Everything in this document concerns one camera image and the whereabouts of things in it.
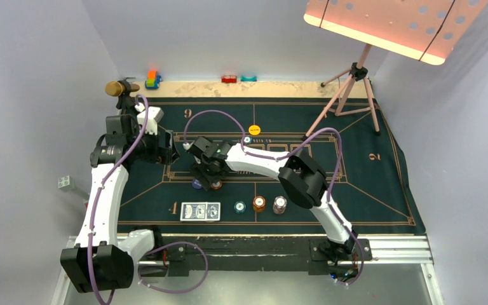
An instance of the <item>teal poker chip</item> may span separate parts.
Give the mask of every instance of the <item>teal poker chip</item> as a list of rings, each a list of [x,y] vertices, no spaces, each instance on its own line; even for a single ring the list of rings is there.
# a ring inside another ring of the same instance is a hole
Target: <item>teal poker chip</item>
[[[236,203],[234,203],[235,212],[242,214],[244,213],[245,210],[246,210],[246,204],[244,203],[244,201],[237,201]]]

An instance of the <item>wire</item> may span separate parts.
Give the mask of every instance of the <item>wire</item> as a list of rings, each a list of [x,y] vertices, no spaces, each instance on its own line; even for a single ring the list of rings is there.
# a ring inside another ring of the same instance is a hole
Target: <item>wire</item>
[[[310,135],[304,142],[302,142],[298,147],[296,147],[290,153],[288,153],[288,154],[286,154],[286,155],[284,155],[282,157],[275,158],[275,157],[272,157],[272,156],[264,156],[264,155],[261,155],[261,154],[255,154],[255,153],[252,153],[252,152],[249,152],[249,151],[245,151],[244,150],[244,137],[246,135],[246,132],[244,131],[244,127],[242,127],[242,125],[238,122],[238,120],[236,118],[234,118],[232,115],[230,115],[230,114],[228,114],[228,113],[226,113],[224,111],[215,110],[215,109],[209,109],[209,110],[205,110],[205,111],[201,111],[201,112],[196,113],[186,123],[186,126],[184,127],[184,132],[183,132],[184,143],[188,143],[188,140],[187,140],[187,131],[188,131],[188,128],[189,128],[191,122],[193,121],[193,119],[197,118],[198,116],[200,116],[202,114],[209,113],[209,112],[215,112],[215,113],[223,114],[223,115],[227,116],[229,119],[231,119],[233,122],[235,122],[237,124],[238,128],[240,128],[240,131],[242,132],[242,138],[240,139],[240,147],[241,147],[242,151],[245,154],[249,154],[250,156],[257,157],[257,158],[271,159],[271,160],[275,160],[275,161],[287,159],[287,158],[293,156],[300,149],[302,149],[307,143],[311,142],[311,140],[313,140],[316,136],[318,136],[319,134],[321,134],[323,132],[331,132],[331,133],[334,133],[336,135],[336,137],[337,137],[337,143],[338,143],[339,155],[337,156],[337,159],[336,159],[336,162],[335,162],[335,169],[334,169],[334,174],[332,175],[332,180],[330,181],[330,184],[329,184],[328,189],[327,189],[327,205],[330,208],[330,211],[334,214],[334,216],[337,219],[337,221],[339,221],[339,223],[343,225],[343,228],[345,229],[345,231],[355,241],[355,243],[356,243],[356,245],[358,247],[358,251],[359,251],[360,257],[362,259],[361,266],[360,266],[360,272],[358,272],[356,274],[356,276],[354,277],[354,280],[350,281],[349,283],[346,283],[346,285],[351,285],[352,283],[356,282],[356,280],[358,279],[358,277],[360,277],[360,273],[363,271],[363,265],[364,265],[363,248],[362,248],[362,245],[360,244],[360,242],[358,241],[358,238],[356,238],[356,236],[353,234],[352,230],[349,229],[347,226],[344,225],[344,222],[341,220],[341,217],[337,214],[337,212],[332,207],[332,203],[334,201],[333,200],[332,201],[330,200],[331,197],[332,197],[332,189],[334,187],[334,182],[336,181],[336,176],[337,176],[337,173],[339,171],[339,165],[341,164],[341,158],[342,158],[342,154],[343,154],[343,149],[342,149],[342,145],[341,145],[341,135],[339,134],[339,132],[336,129],[331,128],[331,127],[321,128],[321,129],[317,130],[315,133],[313,133],[312,135]]]
[[[89,221],[90,233],[88,233],[88,244],[87,244],[87,267],[88,267],[88,271],[89,271],[89,280],[90,280],[90,283],[91,283],[91,286],[92,286],[92,289],[93,289],[93,293],[94,293],[96,299],[98,300],[98,302],[101,305],[109,305],[111,303],[111,301],[113,300],[113,295],[115,293],[115,290],[112,289],[111,290],[111,293],[109,294],[108,300],[107,301],[104,301],[103,298],[102,298],[102,296],[100,295],[100,290],[98,289],[98,285],[96,284],[96,277],[95,277],[94,265],[93,265],[93,234],[94,234],[94,228],[95,228],[94,227],[94,220],[95,220],[95,215],[96,215],[96,209],[98,207],[98,201],[100,200],[100,195],[102,193],[102,190],[104,189],[104,184],[109,179],[109,177],[115,172],[115,170],[117,168],[119,168],[119,166],[121,166],[123,164],[123,162],[127,159],[127,157],[129,157],[129,155],[133,152],[133,150],[137,147],[137,145],[141,141],[141,138],[143,137],[143,134],[145,134],[145,130],[147,128],[147,123],[146,122],[148,120],[148,115],[149,115],[149,103],[148,103],[147,98],[145,97],[145,95],[143,95],[141,93],[138,93],[135,96],[135,103],[136,104],[139,104],[139,101],[138,101],[138,98],[139,97],[141,97],[143,99],[143,103],[145,104],[145,123],[143,124],[143,126],[141,126],[141,130],[139,131],[139,135],[133,141],[132,145],[127,150],[127,152],[125,152],[125,154],[115,163],[115,165],[109,170],[109,172],[105,175],[105,177],[102,178],[102,182],[100,184],[100,187],[96,191],[96,196],[94,198],[94,201],[93,201],[93,204],[92,204],[92,209],[91,209],[91,215],[90,215],[90,221]],[[148,254],[151,254],[151,253],[155,253],[155,252],[157,252],[159,250],[163,250],[164,248],[169,247],[170,245],[173,245],[173,244],[169,244],[167,246],[160,247],[160,248],[156,249],[155,251],[152,251],[152,252],[147,253],[147,255]],[[201,285],[201,283],[203,283],[203,281],[207,277],[207,272],[208,272],[207,257],[205,256],[204,252],[199,247],[197,247],[197,249],[199,249],[200,252],[205,257],[205,265],[207,266],[207,268],[205,268],[205,275],[201,279],[201,281],[199,282],[199,284],[193,286],[192,289],[189,289],[188,291],[191,291],[191,290],[199,287],[199,285]]]
[[[159,287],[156,287],[156,286],[153,286],[153,285],[147,283],[145,280],[143,280],[143,277],[141,277],[141,274],[139,273],[139,270],[138,270],[137,271],[137,275],[139,275],[139,279],[140,279],[140,283],[141,284],[145,285],[146,287],[148,287],[150,289],[157,290],[157,291],[160,291],[160,292],[165,292],[166,294],[185,294],[186,292],[190,292],[190,291],[194,290],[195,288],[199,287],[205,281],[205,278],[207,278],[207,274],[208,274],[208,259],[207,259],[207,255],[205,254],[205,252],[199,246],[197,246],[194,243],[189,243],[187,241],[177,241],[175,243],[170,243],[170,244],[165,245],[163,247],[159,247],[159,248],[157,248],[155,250],[152,250],[150,252],[147,252],[145,255],[151,255],[153,253],[162,251],[164,249],[167,249],[169,247],[176,246],[176,245],[189,245],[189,246],[193,246],[194,248],[197,248],[197,250],[201,253],[201,255],[203,256],[203,258],[205,259],[205,272],[203,273],[203,277],[201,277],[201,279],[199,280],[199,282],[197,284],[193,285],[192,287],[187,288],[187,289],[183,289],[183,290],[169,290],[169,289],[159,288]]]

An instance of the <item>dark green mat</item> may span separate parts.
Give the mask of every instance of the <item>dark green mat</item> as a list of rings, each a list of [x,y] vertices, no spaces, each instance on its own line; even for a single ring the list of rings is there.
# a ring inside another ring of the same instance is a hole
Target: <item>dark green mat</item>
[[[272,211],[272,202],[285,195],[279,183],[249,173],[232,173],[219,190],[194,189],[188,171],[193,157],[182,148],[182,131],[188,117],[207,109],[226,111],[246,129],[254,122],[261,134],[253,137],[255,147],[286,150],[300,138],[329,100],[327,98],[150,98],[151,105],[165,113],[162,128],[176,132],[181,157],[172,166],[137,162],[132,166],[119,214],[119,232],[133,226],[158,224],[164,233],[309,234],[324,233],[313,214],[289,203],[284,214]],[[362,108],[367,100],[351,99],[344,111]],[[336,178],[334,199],[359,233],[423,234],[425,227],[409,190],[407,166],[380,109],[381,135],[374,133],[369,112],[335,117],[329,112],[317,129],[331,126],[341,132],[343,163]],[[215,140],[237,140],[238,127],[227,117],[209,113],[196,118],[189,139],[205,135]],[[333,172],[337,143],[331,134],[321,135],[309,147],[312,157],[325,171]],[[268,201],[263,213],[255,213],[255,195]],[[244,214],[234,212],[235,201],[247,204]],[[221,202],[221,221],[180,222],[183,201]]]

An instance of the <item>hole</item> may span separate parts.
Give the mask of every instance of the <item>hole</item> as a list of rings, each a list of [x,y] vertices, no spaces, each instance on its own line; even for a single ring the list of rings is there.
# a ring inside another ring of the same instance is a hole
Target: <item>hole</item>
[[[444,19],[446,17],[446,11],[438,11],[437,18]]]
[[[456,23],[457,24],[462,24],[465,20],[465,17],[464,16],[459,16],[456,18]]]
[[[418,9],[418,13],[420,14],[425,14],[428,12],[428,6],[427,5],[422,5],[420,6],[420,8]]]

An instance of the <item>printed number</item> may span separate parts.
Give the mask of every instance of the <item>printed number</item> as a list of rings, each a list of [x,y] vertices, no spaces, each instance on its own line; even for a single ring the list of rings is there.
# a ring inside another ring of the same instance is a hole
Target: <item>printed number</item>
[[[177,202],[173,203],[173,207],[169,209],[169,212],[173,212],[172,214],[177,213]]]
[[[381,160],[381,155],[380,154],[369,154],[369,159],[370,160]]]

